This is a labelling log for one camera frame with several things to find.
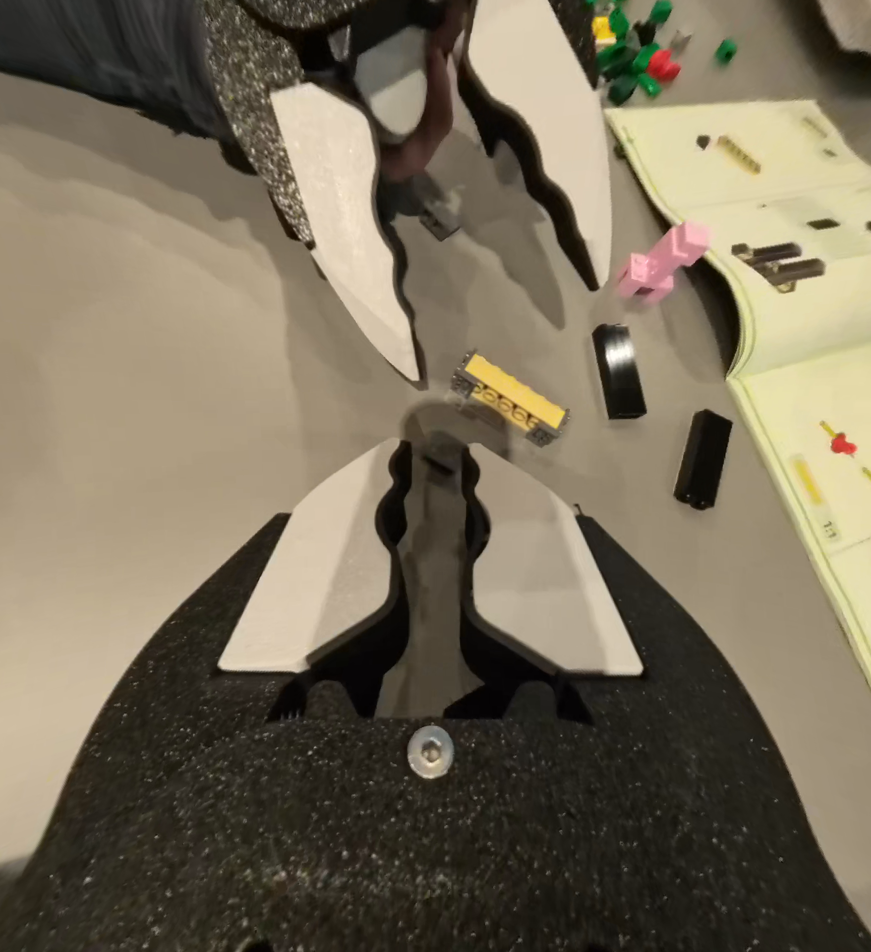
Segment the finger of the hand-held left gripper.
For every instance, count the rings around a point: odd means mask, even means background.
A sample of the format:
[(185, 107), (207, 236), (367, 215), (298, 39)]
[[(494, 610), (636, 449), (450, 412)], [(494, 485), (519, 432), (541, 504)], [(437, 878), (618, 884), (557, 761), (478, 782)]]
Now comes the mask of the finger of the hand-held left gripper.
[(473, 2), (459, 95), (489, 156), (505, 144), (565, 256), (596, 292), (609, 277), (612, 196), (600, 95), (550, 2)]
[(270, 106), (308, 217), (313, 262), (376, 352), (423, 386), (412, 311), (377, 209), (380, 156), (370, 118), (312, 82), (272, 91)]

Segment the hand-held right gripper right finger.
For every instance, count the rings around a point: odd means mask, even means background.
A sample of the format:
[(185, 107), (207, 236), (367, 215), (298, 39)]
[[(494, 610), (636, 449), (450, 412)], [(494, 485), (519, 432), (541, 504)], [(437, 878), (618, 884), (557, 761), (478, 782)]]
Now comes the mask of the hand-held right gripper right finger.
[(574, 511), (486, 446), (467, 450), (475, 513), (487, 517), (488, 530), (472, 567), (475, 620), (548, 673), (642, 676), (643, 660)]

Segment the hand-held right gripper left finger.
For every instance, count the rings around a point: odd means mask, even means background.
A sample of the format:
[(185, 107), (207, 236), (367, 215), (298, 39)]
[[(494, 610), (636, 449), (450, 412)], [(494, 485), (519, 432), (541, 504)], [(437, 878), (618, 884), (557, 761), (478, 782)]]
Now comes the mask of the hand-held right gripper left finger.
[(394, 604), (412, 476), (409, 442), (391, 438), (319, 483), (295, 507), (217, 666), (301, 674)]

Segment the yellow and grey brick assembly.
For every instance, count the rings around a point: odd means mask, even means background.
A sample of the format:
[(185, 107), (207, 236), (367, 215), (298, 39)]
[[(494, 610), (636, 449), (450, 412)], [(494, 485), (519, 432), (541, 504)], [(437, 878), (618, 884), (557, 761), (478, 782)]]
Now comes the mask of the yellow and grey brick assembly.
[(477, 404), (493, 411), (538, 447), (558, 440), (571, 419), (571, 411), (521, 383), (477, 351), (469, 351), (456, 366), (451, 392), (465, 405)]

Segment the person's left forearm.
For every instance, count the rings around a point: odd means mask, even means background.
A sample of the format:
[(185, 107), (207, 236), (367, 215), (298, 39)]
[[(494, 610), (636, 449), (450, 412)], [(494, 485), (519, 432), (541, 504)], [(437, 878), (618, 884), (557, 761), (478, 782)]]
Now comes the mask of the person's left forearm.
[(222, 139), (206, 41), (201, 2), (0, 1), (1, 73)]

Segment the person's left hand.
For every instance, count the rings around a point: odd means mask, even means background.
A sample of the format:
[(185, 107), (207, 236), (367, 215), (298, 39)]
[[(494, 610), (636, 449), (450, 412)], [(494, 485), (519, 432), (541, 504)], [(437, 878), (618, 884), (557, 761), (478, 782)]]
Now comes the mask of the person's left hand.
[(427, 97), (420, 122), (397, 146), (380, 152), (383, 179), (400, 183), (422, 173), (453, 128), (452, 83), (449, 59), (465, 27), (469, 2), (450, 2), (438, 29), (427, 38)]

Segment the pile of green bricks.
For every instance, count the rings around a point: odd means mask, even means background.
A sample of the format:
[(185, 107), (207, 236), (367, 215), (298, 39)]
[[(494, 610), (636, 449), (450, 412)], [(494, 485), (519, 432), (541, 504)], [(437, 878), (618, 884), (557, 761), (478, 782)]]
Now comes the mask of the pile of green bricks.
[(592, 10), (592, 18), (608, 16), (616, 34), (614, 43), (597, 44), (591, 25), (589, 28), (599, 82), (606, 89), (611, 107), (625, 106), (638, 89), (647, 98), (653, 99), (678, 79), (679, 76), (672, 83), (661, 84), (644, 72), (647, 61), (655, 51), (669, 49), (669, 46), (663, 46), (657, 40), (659, 30), (667, 25), (672, 13), (672, 2), (653, 2), (646, 17), (637, 21), (629, 17), (629, 2), (598, 1), (587, 2), (587, 5)]

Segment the pink brick pig figure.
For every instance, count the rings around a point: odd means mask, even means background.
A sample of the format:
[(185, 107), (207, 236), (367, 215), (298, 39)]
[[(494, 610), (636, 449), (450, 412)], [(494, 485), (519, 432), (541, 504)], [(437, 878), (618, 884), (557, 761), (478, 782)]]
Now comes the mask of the pink brick pig figure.
[(615, 290), (624, 299), (659, 303), (673, 291), (675, 274), (693, 266), (710, 247), (708, 227), (686, 221), (670, 228), (646, 253), (632, 253)]

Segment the black brick column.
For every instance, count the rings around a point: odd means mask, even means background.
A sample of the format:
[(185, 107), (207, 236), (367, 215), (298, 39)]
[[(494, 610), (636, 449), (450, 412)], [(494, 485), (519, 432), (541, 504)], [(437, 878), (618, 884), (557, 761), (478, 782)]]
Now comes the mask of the black brick column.
[(592, 342), (608, 419), (642, 418), (646, 405), (629, 329), (602, 324), (592, 332)]
[(732, 422), (711, 411), (697, 411), (674, 488), (674, 498), (694, 510), (714, 507), (727, 457)]

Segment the open instruction booklet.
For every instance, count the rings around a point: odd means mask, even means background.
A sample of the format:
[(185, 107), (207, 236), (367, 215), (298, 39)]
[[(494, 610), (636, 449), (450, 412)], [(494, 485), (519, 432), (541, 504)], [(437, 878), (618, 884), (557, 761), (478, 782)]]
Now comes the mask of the open instruction booklet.
[(605, 116), (664, 218), (708, 229), (727, 387), (871, 690), (871, 165), (813, 100)]

